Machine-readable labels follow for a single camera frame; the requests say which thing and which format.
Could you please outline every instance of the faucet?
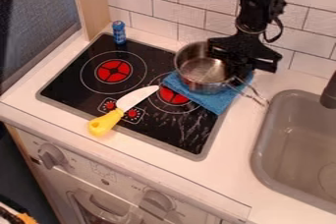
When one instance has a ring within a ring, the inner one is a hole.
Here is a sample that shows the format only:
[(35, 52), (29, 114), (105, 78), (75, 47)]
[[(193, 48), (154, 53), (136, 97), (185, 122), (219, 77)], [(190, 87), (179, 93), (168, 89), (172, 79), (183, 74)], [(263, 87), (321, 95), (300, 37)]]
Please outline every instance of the faucet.
[(328, 109), (336, 109), (336, 72), (321, 94), (319, 102)]

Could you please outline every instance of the sink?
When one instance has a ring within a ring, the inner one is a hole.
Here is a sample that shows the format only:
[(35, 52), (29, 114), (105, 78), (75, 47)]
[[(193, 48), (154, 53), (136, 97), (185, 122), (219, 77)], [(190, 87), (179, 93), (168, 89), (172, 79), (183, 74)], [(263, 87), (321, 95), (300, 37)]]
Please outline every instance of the sink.
[(274, 96), (252, 153), (252, 170), (269, 189), (336, 214), (336, 110), (319, 95)]

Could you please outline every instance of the blue towel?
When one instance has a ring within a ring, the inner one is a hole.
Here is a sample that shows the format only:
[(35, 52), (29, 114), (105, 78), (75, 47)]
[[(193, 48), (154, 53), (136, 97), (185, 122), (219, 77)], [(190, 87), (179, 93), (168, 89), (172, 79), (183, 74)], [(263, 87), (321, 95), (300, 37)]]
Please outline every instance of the blue towel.
[[(252, 78), (253, 74), (250, 74), (247, 78), (247, 82), (250, 83)], [(223, 91), (216, 94), (199, 94), (191, 92), (188, 87), (182, 83), (177, 72), (170, 74), (162, 83), (217, 115), (222, 114), (238, 94), (230, 87), (226, 87)], [(237, 86), (238, 90), (243, 90), (244, 88), (244, 84)]]

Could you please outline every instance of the blue can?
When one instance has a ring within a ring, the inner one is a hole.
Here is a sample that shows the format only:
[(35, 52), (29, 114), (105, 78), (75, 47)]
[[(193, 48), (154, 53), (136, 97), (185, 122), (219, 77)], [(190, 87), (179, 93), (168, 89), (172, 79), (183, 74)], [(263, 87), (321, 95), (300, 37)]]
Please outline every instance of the blue can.
[(114, 42), (124, 44), (126, 42), (125, 24), (122, 21), (115, 21), (112, 24)]

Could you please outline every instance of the red burner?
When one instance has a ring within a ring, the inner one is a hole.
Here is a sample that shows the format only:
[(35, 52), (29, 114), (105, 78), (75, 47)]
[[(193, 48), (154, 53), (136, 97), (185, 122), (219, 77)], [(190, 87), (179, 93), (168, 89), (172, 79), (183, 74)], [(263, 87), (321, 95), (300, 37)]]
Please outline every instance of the red burner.
[(116, 105), (112, 101), (105, 103), (105, 106), (106, 106), (106, 109), (108, 110), (113, 110), (116, 107)]
[(128, 116), (129, 116), (130, 118), (135, 118), (135, 117), (138, 116), (138, 112), (137, 112), (137, 110), (135, 110), (135, 109), (131, 109), (131, 110), (129, 110), (129, 112), (128, 112), (127, 114), (128, 114)]
[(129, 63), (120, 60), (104, 62), (97, 69), (97, 76), (104, 82), (118, 83), (125, 80), (132, 71)]
[(160, 87), (159, 94), (162, 100), (171, 104), (182, 105), (189, 102), (184, 95), (179, 94), (166, 86)]

